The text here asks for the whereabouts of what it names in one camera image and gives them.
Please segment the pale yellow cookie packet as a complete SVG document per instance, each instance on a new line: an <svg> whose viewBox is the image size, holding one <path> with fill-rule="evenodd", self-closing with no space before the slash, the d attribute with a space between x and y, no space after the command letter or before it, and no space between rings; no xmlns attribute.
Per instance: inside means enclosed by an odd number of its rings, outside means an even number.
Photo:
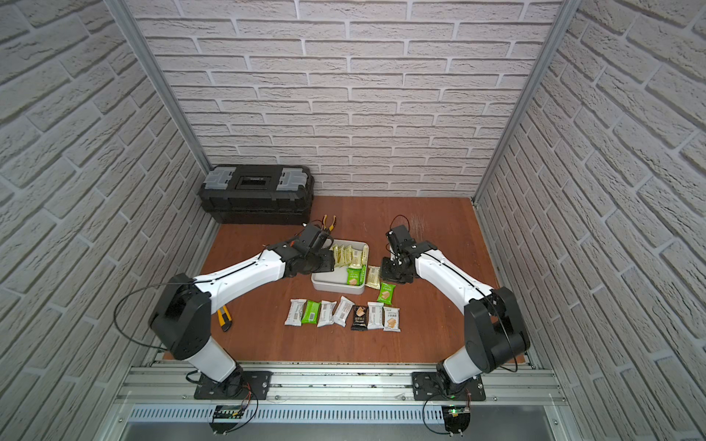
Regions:
<svg viewBox="0 0 706 441"><path fill-rule="evenodd" d="M379 290L381 285L381 269L378 266L370 266L368 268L365 286Z"/></svg>
<svg viewBox="0 0 706 441"><path fill-rule="evenodd" d="M363 253L351 245L334 245L332 247L336 268L361 269L363 266Z"/></svg>

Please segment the green cookie packet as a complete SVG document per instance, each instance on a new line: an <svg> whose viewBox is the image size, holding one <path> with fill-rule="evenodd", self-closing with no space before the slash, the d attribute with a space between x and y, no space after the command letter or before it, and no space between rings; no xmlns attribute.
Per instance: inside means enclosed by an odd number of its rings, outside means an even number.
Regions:
<svg viewBox="0 0 706 441"><path fill-rule="evenodd" d="M303 309L302 324L303 325L317 325L319 320L319 314L321 310L321 303L316 301L307 301Z"/></svg>
<svg viewBox="0 0 706 441"><path fill-rule="evenodd" d="M367 266L362 266L360 270L360 286L365 285L366 283L366 277L367 277L367 272L368 272L368 267Z"/></svg>
<svg viewBox="0 0 706 441"><path fill-rule="evenodd" d="M347 268L347 284L349 286L360 286L363 279L363 268Z"/></svg>
<svg viewBox="0 0 706 441"><path fill-rule="evenodd" d="M395 288L395 284L382 282L377 301L384 305L391 306L393 304L393 294L395 294Z"/></svg>

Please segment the grey storage box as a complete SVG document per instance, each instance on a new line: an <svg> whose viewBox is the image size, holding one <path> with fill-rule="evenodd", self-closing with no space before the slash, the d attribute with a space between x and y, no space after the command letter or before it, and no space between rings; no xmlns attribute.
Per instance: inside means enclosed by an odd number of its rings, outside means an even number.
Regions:
<svg viewBox="0 0 706 441"><path fill-rule="evenodd" d="M349 240L334 240L334 245L351 245L353 248L361 250L366 243L349 241ZM343 295L361 295L365 290L363 286L349 286L347 284L346 268L335 268L333 272L314 273L311 276L313 286L316 290L340 293Z"/></svg>

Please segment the black cookie packet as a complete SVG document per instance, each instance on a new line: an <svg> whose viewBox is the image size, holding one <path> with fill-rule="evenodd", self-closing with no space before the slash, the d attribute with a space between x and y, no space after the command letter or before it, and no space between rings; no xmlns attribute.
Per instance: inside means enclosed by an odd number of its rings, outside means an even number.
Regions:
<svg viewBox="0 0 706 441"><path fill-rule="evenodd" d="M355 305L352 311L352 331L367 331L368 330L369 308L364 305Z"/></svg>

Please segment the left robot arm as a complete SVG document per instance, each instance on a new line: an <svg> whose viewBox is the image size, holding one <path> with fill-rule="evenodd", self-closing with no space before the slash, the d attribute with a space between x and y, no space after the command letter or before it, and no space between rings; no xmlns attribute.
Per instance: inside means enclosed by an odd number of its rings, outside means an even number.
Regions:
<svg viewBox="0 0 706 441"><path fill-rule="evenodd" d="M211 316L268 283L332 272L332 246L331 231L309 223L294 237L223 270L171 277L149 317L149 327L174 359L189 362L217 384L227 384L239 377L239 365L211 336Z"/></svg>

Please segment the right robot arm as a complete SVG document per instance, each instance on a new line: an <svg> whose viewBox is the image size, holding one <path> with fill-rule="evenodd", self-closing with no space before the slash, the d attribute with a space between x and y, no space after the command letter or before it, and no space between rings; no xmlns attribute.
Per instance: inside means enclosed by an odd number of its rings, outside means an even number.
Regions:
<svg viewBox="0 0 706 441"><path fill-rule="evenodd" d="M417 242L404 225L386 233L389 257L381 279L393 284L424 279L463 315L463 347L438 365L441 380L461 384L499 369L531 348L518 299L509 288L493 288L450 262L430 242Z"/></svg>

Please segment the black toolbox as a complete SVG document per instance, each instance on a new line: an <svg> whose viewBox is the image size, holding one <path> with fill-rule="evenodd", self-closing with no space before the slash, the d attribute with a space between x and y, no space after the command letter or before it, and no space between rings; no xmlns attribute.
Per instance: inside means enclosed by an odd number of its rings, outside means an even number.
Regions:
<svg viewBox="0 0 706 441"><path fill-rule="evenodd" d="M198 195L220 224L296 225L310 222L314 176L306 166L218 165Z"/></svg>

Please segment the right controller board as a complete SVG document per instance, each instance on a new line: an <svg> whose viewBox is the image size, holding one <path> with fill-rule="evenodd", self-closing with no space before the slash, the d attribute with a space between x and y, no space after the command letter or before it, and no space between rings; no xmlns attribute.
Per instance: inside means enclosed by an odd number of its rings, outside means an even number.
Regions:
<svg viewBox="0 0 706 441"><path fill-rule="evenodd" d="M444 429L449 436L460 435L462 437L472 420L471 409L468 406L442 406L441 413Z"/></svg>

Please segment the left controller board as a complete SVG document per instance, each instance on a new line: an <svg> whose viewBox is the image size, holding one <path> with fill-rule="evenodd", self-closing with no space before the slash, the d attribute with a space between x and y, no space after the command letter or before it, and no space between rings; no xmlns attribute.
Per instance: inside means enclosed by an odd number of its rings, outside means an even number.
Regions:
<svg viewBox="0 0 706 441"><path fill-rule="evenodd" d="M248 422L248 413L243 406L217 405L211 417L210 427L215 435L226 435Z"/></svg>

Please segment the yellow handled small pliers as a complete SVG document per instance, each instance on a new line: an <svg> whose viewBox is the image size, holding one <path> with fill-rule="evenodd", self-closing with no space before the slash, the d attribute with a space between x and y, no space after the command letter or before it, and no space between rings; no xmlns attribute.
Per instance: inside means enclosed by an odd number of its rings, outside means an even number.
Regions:
<svg viewBox="0 0 706 441"><path fill-rule="evenodd" d="M337 221L338 221L338 217L336 215L333 215L331 217L331 220L329 220L328 216L325 215L321 220L322 228L325 231L329 231L329 233L331 233L335 229Z"/></svg>

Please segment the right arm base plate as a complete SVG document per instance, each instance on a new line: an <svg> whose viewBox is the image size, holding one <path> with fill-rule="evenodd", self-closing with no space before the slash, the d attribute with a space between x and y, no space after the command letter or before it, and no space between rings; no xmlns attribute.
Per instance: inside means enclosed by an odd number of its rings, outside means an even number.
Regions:
<svg viewBox="0 0 706 441"><path fill-rule="evenodd" d="M454 383L443 372L415 371L411 374L414 399L484 402L485 386L479 376L462 383Z"/></svg>

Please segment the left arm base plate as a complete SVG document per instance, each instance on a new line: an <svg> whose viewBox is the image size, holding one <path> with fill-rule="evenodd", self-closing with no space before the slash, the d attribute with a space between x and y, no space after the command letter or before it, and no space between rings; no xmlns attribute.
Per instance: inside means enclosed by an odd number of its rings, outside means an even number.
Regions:
<svg viewBox="0 0 706 441"><path fill-rule="evenodd" d="M216 382L204 374L200 375L194 393L195 400L242 401L248 394L253 400L266 400L270 389L271 371L246 370L232 374L224 382Z"/></svg>

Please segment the left aluminium frame post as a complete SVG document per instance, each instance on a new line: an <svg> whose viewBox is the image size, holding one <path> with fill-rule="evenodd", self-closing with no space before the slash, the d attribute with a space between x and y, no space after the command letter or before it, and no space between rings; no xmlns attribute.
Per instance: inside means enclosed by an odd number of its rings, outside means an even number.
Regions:
<svg viewBox="0 0 706 441"><path fill-rule="evenodd" d="M154 86L156 94L162 101L169 116L176 124L176 128L182 135L200 169L204 174L209 174L211 163L184 110L182 110L171 85L167 81L165 73L159 66L156 56L151 51L145 36L143 36L137 20L132 16L127 2L123 0L106 0L105 4L143 67L143 71L145 71L146 76Z"/></svg>

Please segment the aluminium frame post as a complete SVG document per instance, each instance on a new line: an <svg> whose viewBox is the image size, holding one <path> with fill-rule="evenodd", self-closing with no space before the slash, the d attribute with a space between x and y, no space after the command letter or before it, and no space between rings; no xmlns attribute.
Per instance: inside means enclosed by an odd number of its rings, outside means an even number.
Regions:
<svg viewBox="0 0 706 441"><path fill-rule="evenodd" d="M507 125L505 126L505 130L499 140L498 147L494 150L494 154L485 169L485 174L483 175L474 196L471 198L474 205L476 205L483 194L485 194L492 176L498 168L500 160L505 154L507 147L509 147L511 136L518 126L520 126L520 121L524 118L524 115L529 108L536 91L542 84L542 79L544 78L544 75L546 75L549 65L560 47L571 21L573 20L575 14L577 14L577 9L580 4L581 0L569 0L564 1L559 7L555 21L553 22L545 42L542 44L542 49L533 64L533 68L529 73L525 86L522 88L518 101L513 108L513 112L510 115Z"/></svg>
<svg viewBox="0 0 706 441"><path fill-rule="evenodd" d="M137 20L132 16L127 2L123 0L106 0L105 4L143 67L143 71L145 71L146 76L154 86L156 94L162 101L169 116L176 124L176 128L182 135L200 169L204 174L209 174L211 163L184 110L182 110L171 85L167 81L165 73L159 66L156 56L151 51L145 36L143 36Z"/></svg>

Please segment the aluminium front rail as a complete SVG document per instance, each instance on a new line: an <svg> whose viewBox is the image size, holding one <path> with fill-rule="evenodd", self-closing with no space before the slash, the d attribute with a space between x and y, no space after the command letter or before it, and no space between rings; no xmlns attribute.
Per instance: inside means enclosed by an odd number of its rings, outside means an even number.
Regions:
<svg viewBox="0 0 706 441"><path fill-rule="evenodd" d="M244 362L244 371L266 371L263 404L419 404L413 374L435 373L432 364ZM117 393L117 402L131 404L191 404L196 386L186 380L193 367L174 360L150 367L132 367ZM553 371L521 366L516 372L498 369L482 374L454 394L474 405L566 406L568 398Z"/></svg>

